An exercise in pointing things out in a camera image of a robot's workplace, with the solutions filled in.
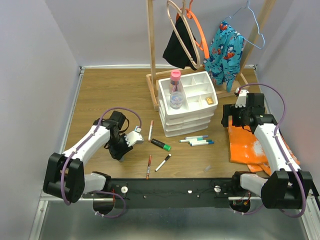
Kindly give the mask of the black green highlighter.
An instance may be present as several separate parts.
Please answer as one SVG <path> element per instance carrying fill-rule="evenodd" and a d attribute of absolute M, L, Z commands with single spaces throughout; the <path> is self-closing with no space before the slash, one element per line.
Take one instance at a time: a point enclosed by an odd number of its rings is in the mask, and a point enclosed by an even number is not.
<path fill-rule="evenodd" d="M 161 149 L 164 149 L 165 151 L 170 151 L 171 150 L 171 146 L 170 145 L 168 145 L 168 144 L 166 144 L 166 143 L 164 143 L 164 142 L 161 142 L 161 141 L 159 141 L 159 140 L 157 140 L 157 139 L 152 139 L 151 141 L 150 141 L 152 144 L 154 144 L 155 146 L 157 146 L 157 147 L 159 147 L 159 148 L 161 148 Z"/>

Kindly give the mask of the pink cap white marker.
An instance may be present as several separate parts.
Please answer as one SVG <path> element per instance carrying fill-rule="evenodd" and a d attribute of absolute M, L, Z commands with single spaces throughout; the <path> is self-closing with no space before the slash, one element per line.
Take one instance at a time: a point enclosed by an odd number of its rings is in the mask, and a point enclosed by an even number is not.
<path fill-rule="evenodd" d="M 151 140 L 152 140 L 153 126 L 154 126 L 154 121 L 151 120 L 151 122 L 150 122 L 150 127 L 149 127 L 149 131 L 148 131 L 148 138 L 147 138 L 147 140 L 148 140 L 149 142 L 151 142 Z"/>

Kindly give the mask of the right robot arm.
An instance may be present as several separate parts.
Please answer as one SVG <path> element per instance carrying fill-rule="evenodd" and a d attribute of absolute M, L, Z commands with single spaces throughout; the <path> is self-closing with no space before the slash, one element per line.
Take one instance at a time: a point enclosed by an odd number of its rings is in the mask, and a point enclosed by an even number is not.
<path fill-rule="evenodd" d="M 236 172 L 230 191 L 236 196 L 249 191 L 259 196 L 267 209 L 299 210 L 297 216 L 302 216 L 313 186 L 311 173 L 301 170 L 292 158 L 275 117 L 265 112 L 264 94 L 239 89 L 235 95 L 235 104 L 223 106 L 221 124 L 225 128 L 250 128 L 266 155 L 271 176 L 262 178 L 254 173 Z"/>

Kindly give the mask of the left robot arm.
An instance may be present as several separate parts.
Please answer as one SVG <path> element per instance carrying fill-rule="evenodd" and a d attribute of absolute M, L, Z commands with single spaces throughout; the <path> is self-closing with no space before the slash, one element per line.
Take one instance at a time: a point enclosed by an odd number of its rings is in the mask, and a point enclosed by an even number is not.
<path fill-rule="evenodd" d="M 113 159 L 121 161 L 141 140 L 139 131 L 126 134 L 122 130 L 125 121 L 123 113 L 113 111 L 110 118 L 95 120 L 88 133 L 72 148 L 63 153 L 54 152 L 48 159 L 43 191 L 63 199 L 66 205 L 76 203 L 83 194 L 90 192 L 107 197 L 111 191 L 111 177 L 101 172 L 85 174 L 84 168 L 101 147 L 106 148 Z"/>

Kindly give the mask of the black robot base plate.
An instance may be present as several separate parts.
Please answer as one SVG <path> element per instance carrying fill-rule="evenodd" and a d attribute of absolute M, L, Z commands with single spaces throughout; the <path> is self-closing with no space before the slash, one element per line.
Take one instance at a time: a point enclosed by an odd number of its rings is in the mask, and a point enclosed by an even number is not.
<path fill-rule="evenodd" d="M 231 178 L 113 178 L 105 193 L 87 193 L 97 214 L 112 216 L 131 209 L 232 208 L 240 213 L 260 209 L 254 193 L 232 186 Z"/>

